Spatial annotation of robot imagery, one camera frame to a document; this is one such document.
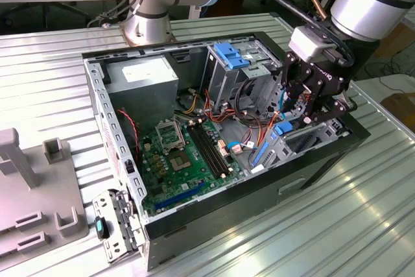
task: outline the open computer tower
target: open computer tower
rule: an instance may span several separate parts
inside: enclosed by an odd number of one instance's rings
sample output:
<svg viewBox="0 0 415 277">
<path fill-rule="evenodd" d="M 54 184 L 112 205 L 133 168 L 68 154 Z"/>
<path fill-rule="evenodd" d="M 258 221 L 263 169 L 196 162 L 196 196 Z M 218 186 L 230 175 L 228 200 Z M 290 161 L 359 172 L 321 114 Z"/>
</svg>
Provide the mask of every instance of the open computer tower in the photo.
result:
<svg viewBox="0 0 415 277">
<path fill-rule="evenodd" d="M 119 181 L 93 201 L 110 263 L 152 269 L 317 183 L 369 133 L 349 114 L 304 124 L 262 32 L 84 54 Z"/>
</svg>

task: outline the cardboard box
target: cardboard box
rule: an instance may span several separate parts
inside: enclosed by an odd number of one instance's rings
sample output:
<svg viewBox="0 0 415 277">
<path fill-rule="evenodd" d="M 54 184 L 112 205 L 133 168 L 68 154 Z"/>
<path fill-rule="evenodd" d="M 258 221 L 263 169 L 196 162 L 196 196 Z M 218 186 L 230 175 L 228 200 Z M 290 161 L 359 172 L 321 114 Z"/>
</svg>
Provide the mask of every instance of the cardboard box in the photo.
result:
<svg viewBox="0 0 415 277">
<path fill-rule="evenodd" d="M 415 132 L 415 93 L 395 93 L 383 99 L 381 104 Z"/>
</svg>

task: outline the blue cable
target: blue cable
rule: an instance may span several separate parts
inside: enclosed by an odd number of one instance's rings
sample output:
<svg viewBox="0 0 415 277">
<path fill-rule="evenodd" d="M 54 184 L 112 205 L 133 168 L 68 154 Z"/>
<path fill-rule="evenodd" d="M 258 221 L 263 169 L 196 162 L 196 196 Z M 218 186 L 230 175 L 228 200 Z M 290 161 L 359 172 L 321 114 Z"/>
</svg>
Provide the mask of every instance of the blue cable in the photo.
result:
<svg viewBox="0 0 415 277">
<path fill-rule="evenodd" d="M 236 141 L 231 142 L 231 143 L 228 144 L 228 148 L 230 149 L 231 147 L 233 147 L 235 145 L 238 145 L 238 144 L 241 144 L 241 143 L 240 142 L 236 142 Z"/>
<path fill-rule="evenodd" d="M 283 90 L 283 92 L 281 93 L 281 97 L 279 98 L 279 101 L 278 101 L 278 110 L 281 112 L 282 111 L 282 109 L 283 109 L 283 99 L 284 99 L 284 94 L 285 94 L 285 89 Z M 281 116 L 282 116 L 282 118 L 283 119 L 285 119 L 285 115 L 284 115 L 284 113 L 283 112 L 281 112 Z"/>
</svg>

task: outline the green button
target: green button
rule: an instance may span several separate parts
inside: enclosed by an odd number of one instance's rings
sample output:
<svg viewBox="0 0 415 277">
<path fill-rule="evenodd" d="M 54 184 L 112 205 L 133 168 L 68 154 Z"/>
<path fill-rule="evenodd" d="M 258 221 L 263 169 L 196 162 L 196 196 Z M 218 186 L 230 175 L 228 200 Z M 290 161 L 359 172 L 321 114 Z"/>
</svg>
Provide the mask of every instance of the green button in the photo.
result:
<svg viewBox="0 0 415 277">
<path fill-rule="evenodd" d="M 102 230 L 102 221 L 101 220 L 99 220 L 97 222 L 97 230 L 98 230 L 98 232 L 100 232 Z"/>
</svg>

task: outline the metal work table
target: metal work table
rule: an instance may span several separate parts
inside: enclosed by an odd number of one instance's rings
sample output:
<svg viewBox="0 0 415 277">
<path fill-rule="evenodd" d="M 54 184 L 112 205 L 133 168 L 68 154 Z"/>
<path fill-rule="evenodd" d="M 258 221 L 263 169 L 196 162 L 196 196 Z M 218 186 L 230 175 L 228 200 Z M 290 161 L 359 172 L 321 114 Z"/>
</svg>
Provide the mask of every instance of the metal work table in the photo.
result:
<svg viewBox="0 0 415 277">
<path fill-rule="evenodd" d="M 268 14 L 175 21 L 179 40 L 253 30 L 284 49 L 289 28 Z M 91 200 L 117 187 L 102 146 L 80 53 L 126 47 L 118 28 L 0 37 L 0 125 L 21 147 L 68 139 L 88 216 L 87 237 L 2 276 L 147 276 L 139 257 L 109 267 Z M 413 134 L 352 83 L 353 115 L 371 136 L 317 183 L 151 272 L 151 276 L 413 276 Z"/>
<path fill-rule="evenodd" d="M 415 6 L 412 7 L 402 19 L 402 23 L 412 30 L 415 30 Z"/>
</svg>

